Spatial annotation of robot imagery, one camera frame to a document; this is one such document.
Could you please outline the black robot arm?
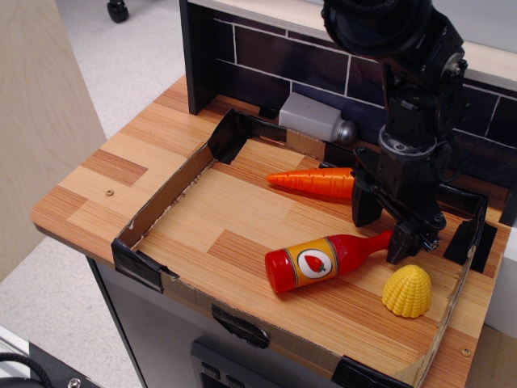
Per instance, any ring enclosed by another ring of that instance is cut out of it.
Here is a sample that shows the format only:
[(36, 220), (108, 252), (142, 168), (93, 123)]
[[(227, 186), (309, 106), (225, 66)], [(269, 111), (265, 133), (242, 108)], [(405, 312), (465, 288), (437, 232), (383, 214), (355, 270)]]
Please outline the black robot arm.
[(451, 179), (452, 131), (468, 106), (463, 41), (429, 1), (327, 1), (322, 17), (337, 45), (383, 67), (387, 119), (378, 151), (355, 149), (353, 221), (395, 218), (391, 264), (434, 250), (447, 224), (435, 194)]

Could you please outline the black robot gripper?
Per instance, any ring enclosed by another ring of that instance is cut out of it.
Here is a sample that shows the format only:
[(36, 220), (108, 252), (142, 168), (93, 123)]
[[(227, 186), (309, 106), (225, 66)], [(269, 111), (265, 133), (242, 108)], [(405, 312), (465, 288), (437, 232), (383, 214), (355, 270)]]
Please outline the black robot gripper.
[(439, 179), (433, 176), (429, 153), (397, 154), (364, 146), (354, 150), (355, 184), (352, 219), (356, 227), (367, 226), (386, 211), (396, 220), (389, 242), (387, 262), (399, 264), (420, 249), (439, 246), (439, 232), (447, 225), (435, 199)]

